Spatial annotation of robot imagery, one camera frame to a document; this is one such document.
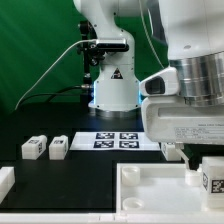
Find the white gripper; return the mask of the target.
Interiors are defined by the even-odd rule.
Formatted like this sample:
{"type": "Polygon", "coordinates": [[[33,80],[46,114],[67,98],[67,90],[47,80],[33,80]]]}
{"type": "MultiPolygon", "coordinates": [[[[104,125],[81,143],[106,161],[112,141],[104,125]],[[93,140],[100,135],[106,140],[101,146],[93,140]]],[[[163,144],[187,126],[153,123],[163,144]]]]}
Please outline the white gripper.
{"type": "Polygon", "coordinates": [[[224,105],[191,107],[181,97],[147,97],[141,114],[146,136],[153,142],[177,143],[188,170],[196,171],[200,160],[184,144],[224,145],[224,105]]]}

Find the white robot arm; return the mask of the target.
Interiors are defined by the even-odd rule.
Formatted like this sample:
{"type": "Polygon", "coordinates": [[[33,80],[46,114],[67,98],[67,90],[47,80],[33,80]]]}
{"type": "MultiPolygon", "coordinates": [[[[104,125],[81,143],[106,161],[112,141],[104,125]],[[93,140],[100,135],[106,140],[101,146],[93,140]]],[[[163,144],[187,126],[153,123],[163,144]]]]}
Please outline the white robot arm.
{"type": "Polygon", "coordinates": [[[92,111],[141,111],[146,136],[161,143],[224,145],[224,0],[73,0],[96,32],[100,64],[92,111]],[[169,66],[139,81],[135,42],[116,16],[148,12],[152,34],[168,45],[169,66]]]}

